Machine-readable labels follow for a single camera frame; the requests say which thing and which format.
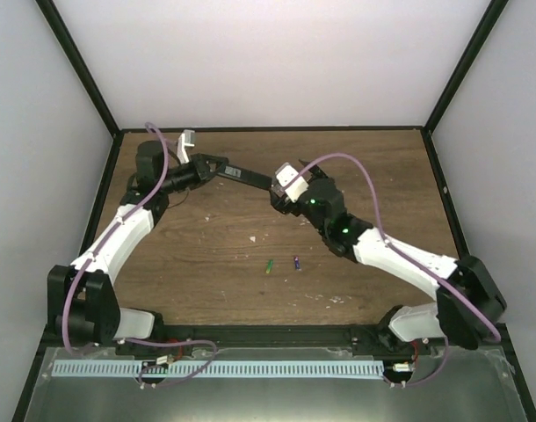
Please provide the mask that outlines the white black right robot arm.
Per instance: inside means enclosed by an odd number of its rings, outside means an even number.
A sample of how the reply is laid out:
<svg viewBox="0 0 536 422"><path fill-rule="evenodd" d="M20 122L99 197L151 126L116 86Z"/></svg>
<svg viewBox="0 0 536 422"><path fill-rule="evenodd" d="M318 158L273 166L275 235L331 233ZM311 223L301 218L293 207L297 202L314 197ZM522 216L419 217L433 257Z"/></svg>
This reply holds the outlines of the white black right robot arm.
<svg viewBox="0 0 536 422"><path fill-rule="evenodd" d="M484 263L473 255L451 258L421 250L387 235L381 221L349 213L342 191L319 167L325 159L306 162L299 171L289 163L277 169L272 206L305 217L336 256L378 268L431 298L425 305L391 309L377 332L380 349L396 354L424 338L445 338L467 350L500 342L496 324L507 304Z"/></svg>

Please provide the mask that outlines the black remote control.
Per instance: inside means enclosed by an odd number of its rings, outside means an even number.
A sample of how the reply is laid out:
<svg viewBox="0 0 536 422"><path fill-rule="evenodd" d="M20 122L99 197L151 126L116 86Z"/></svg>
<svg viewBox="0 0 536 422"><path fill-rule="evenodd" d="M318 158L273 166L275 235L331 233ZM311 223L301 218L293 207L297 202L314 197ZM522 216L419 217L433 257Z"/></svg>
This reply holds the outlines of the black remote control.
<svg viewBox="0 0 536 422"><path fill-rule="evenodd" d="M225 164L218 172L218 176L264 191L269 191L272 186L272 178L270 176L233 164Z"/></svg>

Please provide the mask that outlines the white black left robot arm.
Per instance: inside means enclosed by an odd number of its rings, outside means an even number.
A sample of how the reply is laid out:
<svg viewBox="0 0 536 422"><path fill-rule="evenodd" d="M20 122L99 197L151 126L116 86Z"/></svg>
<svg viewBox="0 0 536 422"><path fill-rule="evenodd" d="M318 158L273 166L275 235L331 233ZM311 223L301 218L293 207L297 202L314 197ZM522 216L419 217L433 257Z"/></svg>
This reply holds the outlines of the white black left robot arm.
<svg viewBox="0 0 536 422"><path fill-rule="evenodd" d="M116 340L135 338L145 354L160 353L166 333L155 326L154 313L126 309L114 292L122 266L159 223L171 193L196 189L228 164L226 157L206 154L176 154L178 166L170 167L170 152L159 141L146 141L137 148L136 171L112 221L98 239L67 266L54 266L47 276L47 323L62 337L108 346Z"/></svg>

